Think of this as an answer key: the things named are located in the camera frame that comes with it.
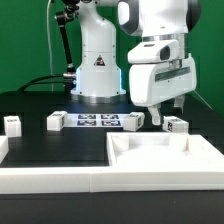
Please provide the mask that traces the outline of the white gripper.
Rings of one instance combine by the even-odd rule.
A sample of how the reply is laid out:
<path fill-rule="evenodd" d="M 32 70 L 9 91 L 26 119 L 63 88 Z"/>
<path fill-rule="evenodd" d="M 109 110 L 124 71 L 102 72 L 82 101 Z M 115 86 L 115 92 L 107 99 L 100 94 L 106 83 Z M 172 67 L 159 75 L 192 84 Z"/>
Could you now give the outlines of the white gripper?
<path fill-rule="evenodd" d="M 152 124 L 161 124 L 160 106 L 174 98 L 174 107 L 183 108 L 183 94 L 196 88 L 196 68 L 191 55 L 180 56 L 178 40 L 141 42 L 128 53 L 129 89 L 136 106 L 149 107 Z"/>

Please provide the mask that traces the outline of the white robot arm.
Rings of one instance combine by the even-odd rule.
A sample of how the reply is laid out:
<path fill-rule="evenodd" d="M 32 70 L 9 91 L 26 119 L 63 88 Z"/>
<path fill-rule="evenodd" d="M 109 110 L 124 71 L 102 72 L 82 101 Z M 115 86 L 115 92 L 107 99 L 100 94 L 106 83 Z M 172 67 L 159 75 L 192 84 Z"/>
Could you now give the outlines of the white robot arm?
<path fill-rule="evenodd" d="M 129 89 L 121 87 L 116 64 L 116 26 L 97 13 L 116 7 L 118 27 L 141 42 L 128 52 Z M 194 59 L 186 49 L 187 34 L 201 15 L 200 0 L 80 0 L 82 63 L 77 69 L 75 100 L 110 103 L 129 95 L 146 107 L 152 123 L 161 123 L 160 104 L 172 99 L 182 107 L 185 94 L 196 88 Z"/>

